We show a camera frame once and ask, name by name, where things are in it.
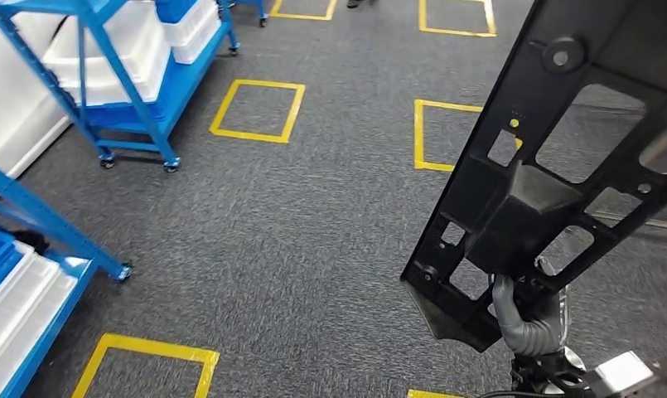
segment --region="white plastic bin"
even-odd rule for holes
[[[146,102],[152,102],[162,85],[170,57],[170,46],[157,19],[153,2],[126,2],[105,24],[131,81]],[[88,105],[129,102],[103,52],[85,29],[86,93]],[[80,102],[80,60],[78,57],[77,20],[68,17],[43,62],[57,75],[60,86]]]
[[[163,23],[175,61],[191,64],[219,30],[221,21],[213,0],[197,0],[178,23]]]
[[[77,285],[56,262],[16,246],[23,257],[0,284],[0,394]]]

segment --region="black panel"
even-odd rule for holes
[[[535,154],[590,84],[638,99],[646,112],[597,170],[575,184],[537,164]],[[507,167],[487,157],[502,129],[523,140]],[[491,291],[471,300],[449,282],[463,259],[487,274],[514,276],[527,314],[666,206],[667,175],[639,162],[666,129],[667,0],[536,1],[402,274],[433,334],[480,352],[500,338],[487,310]],[[644,183],[647,193],[638,191]],[[584,213],[607,187],[642,201],[612,228]],[[441,241],[449,222],[466,231],[457,245]],[[542,274],[535,258],[568,226],[589,231],[594,242],[559,274]]]

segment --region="gray carpet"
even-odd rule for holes
[[[325,9],[284,2],[283,12]],[[466,5],[428,4],[434,27],[481,22]],[[241,56],[214,62],[175,128],[177,174],[136,162],[102,170],[67,131],[22,181],[136,269],[126,284],[94,279],[25,396],[69,396],[105,332],[220,352],[209,397],[508,387],[502,344],[480,355],[434,340],[398,277],[447,180],[413,169],[413,100],[482,105],[529,4],[496,2],[496,38],[420,32],[415,1],[349,11],[339,0],[330,22],[272,18],[265,29],[238,6]],[[306,85],[289,144],[209,133],[236,78]],[[225,127],[277,133],[291,94],[262,90],[271,89],[239,92]],[[608,115],[570,122],[580,128],[568,139],[623,122]],[[429,112],[429,142],[438,144],[427,144],[427,160],[452,162],[475,117]],[[559,144],[549,156],[558,172],[593,162],[591,141],[576,154]],[[562,243],[556,256],[571,255],[575,242]],[[630,349],[647,359],[667,353],[667,232],[634,235],[573,292],[571,345],[588,365]],[[193,365],[110,354],[88,396],[193,395]]]

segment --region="caster wheel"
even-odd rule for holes
[[[102,160],[99,164],[101,165],[102,168],[109,170],[110,168],[114,168],[116,162],[114,162],[113,160]]]
[[[133,265],[131,263],[122,263],[121,265],[123,266],[123,273],[121,273],[121,279],[118,281],[123,284],[133,275]]]

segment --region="yellow tape square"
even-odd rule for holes
[[[276,89],[294,90],[294,100],[292,101],[292,107],[289,109],[289,114],[287,115],[287,119],[284,121],[284,128],[282,130],[282,134],[269,135],[269,134],[250,133],[245,131],[234,131],[234,130],[227,130],[220,128],[221,122],[225,117],[225,112],[226,110],[228,110],[231,101],[233,101],[235,92],[241,85],[257,85],[262,87],[273,87]],[[221,102],[221,106],[219,107],[218,112],[216,112],[214,121],[211,122],[211,127],[209,127],[209,131],[211,131],[214,135],[220,135],[224,137],[254,139],[257,141],[266,141],[269,143],[288,143],[289,135],[292,133],[292,129],[294,128],[294,121],[297,119],[299,108],[301,108],[302,106],[302,99],[304,98],[305,89],[306,89],[305,85],[298,85],[294,83],[282,83],[278,81],[268,81],[268,80],[236,79],[228,88],[228,92],[225,94],[225,97]]]
[[[460,110],[464,112],[481,112],[481,106],[450,104],[447,102],[427,101],[415,99],[413,101],[413,168],[438,170],[439,172],[452,172],[453,164],[433,163],[423,160],[423,107],[434,106],[436,108]],[[521,148],[521,140],[515,138],[516,149]]]
[[[491,6],[491,0],[453,0],[459,2],[480,2],[485,9],[485,19],[487,23],[487,32],[469,32],[454,31],[452,29],[438,29],[428,27],[426,21],[426,1],[418,0],[418,29],[421,32],[444,33],[447,35],[474,36],[474,37],[496,37],[496,23],[494,22],[494,9]]]
[[[183,361],[202,362],[204,366],[201,368],[201,375],[196,385],[194,398],[206,398],[209,393],[209,386],[211,385],[211,378],[214,375],[216,363],[219,361],[219,353],[216,351],[105,333],[99,339],[99,343],[96,345],[94,353],[89,359],[80,381],[77,383],[75,392],[72,393],[72,398],[83,398],[85,396],[92,379],[94,379],[94,375],[99,369],[99,364],[104,359],[104,355],[109,348],[182,359]]]
[[[448,394],[438,394],[437,392],[409,390],[406,398],[462,398],[461,396],[449,396]]]
[[[326,15],[307,15],[307,14],[287,14],[279,11],[283,0],[274,0],[270,17],[291,18],[291,19],[310,19],[313,21],[330,21],[333,18],[333,11],[336,9],[336,0],[330,0],[326,8]]]

